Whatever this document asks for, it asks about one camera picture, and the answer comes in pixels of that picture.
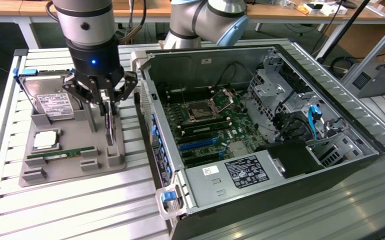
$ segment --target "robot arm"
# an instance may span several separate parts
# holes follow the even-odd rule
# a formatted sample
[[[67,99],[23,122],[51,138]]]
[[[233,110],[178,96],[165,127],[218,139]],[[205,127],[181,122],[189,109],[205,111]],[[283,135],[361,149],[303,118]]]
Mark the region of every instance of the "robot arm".
[[[245,8],[243,0],[172,0],[164,49],[198,48],[200,38],[233,45],[248,23]]]
[[[74,66],[62,87],[83,103],[98,105],[101,115],[114,115],[113,104],[126,99],[137,80],[118,63],[112,1],[53,0],[53,5]],[[114,90],[121,78],[125,83]]]

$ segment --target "hard drive label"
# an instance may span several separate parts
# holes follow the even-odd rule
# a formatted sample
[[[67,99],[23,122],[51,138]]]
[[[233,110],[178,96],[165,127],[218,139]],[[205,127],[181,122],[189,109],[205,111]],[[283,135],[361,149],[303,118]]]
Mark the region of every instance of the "hard drive label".
[[[255,155],[228,161],[224,166],[239,189],[269,179]]]
[[[71,104],[66,93],[37,95],[39,105],[46,116],[62,116],[73,114]]]

